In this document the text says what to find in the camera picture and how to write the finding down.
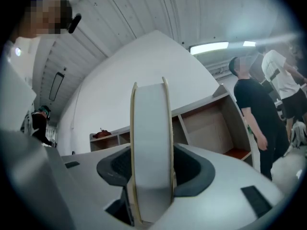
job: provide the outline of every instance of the fluorescent light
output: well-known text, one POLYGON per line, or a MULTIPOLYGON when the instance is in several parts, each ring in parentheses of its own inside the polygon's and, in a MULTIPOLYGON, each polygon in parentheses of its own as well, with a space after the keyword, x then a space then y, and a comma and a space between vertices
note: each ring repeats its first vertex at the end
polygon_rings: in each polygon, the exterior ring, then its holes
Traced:
POLYGON ((217 49, 224 49, 228 47, 228 42, 212 43, 212 44, 203 44, 198 46, 193 46, 190 48, 190 53, 192 55, 213 51, 217 49))
POLYGON ((15 54, 16 54, 17 56, 20 56, 20 55, 21 55, 21 50, 20 50, 20 48, 15 48, 15 54))
POLYGON ((243 44, 244 47, 255 47, 256 42, 245 41, 243 44))
POLYGON ((56 76, 54 77, 52 87, 49 94, 49 100, 54 101, 56 99, 59 87, 63 81, 64 75, 62 73, 57 72, 56 76))

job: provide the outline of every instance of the white tape roll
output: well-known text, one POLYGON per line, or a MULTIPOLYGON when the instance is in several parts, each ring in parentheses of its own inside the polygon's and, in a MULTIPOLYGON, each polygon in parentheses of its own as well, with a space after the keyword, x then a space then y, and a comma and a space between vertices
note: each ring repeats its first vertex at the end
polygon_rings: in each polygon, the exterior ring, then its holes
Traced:
POLYGON ((133 92, 130 130, 135 202, 141 221, 156 222, 170 206, 173 196, 173 140, 167 83, 140 88, 135 85, 133 92))

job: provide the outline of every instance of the white t-shirt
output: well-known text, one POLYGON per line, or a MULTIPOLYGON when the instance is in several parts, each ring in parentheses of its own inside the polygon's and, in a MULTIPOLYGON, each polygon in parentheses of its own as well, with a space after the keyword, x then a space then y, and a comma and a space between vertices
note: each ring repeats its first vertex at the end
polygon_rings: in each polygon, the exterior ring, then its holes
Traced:
POLYGON ((300 86, 283 66, 286 58, 275 50, 269 51, 263 58, 262 71, 267 81, 272 82, 280 98, 288 98, 298 92, 300 86))

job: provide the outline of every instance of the black jacket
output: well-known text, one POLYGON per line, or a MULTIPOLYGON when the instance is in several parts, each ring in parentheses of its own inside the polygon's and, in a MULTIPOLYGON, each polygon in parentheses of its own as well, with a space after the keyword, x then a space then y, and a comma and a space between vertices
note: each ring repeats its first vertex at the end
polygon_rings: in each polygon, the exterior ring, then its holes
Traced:
POLYGON ((36 131, 32 136, 36 137, 41 142, 51 146, 52 142, 46 138, 46 126, 47 126, 46 118, 40 113, 35 113, 32 114, 32 121, 33 121, 32 124, 33 129, 39 128, 39 130, 36 131))

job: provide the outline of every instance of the shelving unit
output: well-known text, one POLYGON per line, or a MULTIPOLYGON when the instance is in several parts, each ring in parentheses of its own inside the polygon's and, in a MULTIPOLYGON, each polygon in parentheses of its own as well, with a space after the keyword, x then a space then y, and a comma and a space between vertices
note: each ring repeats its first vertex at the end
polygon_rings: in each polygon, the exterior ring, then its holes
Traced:
MULTIPOLYGON (((172 111, 175 143, 183 143, 243 160, 253 166, 248 131, 227 89, 220 85, 212 96, 172 111)), ((130 127, 93 139, 91 151, 130 143, 130 127)))

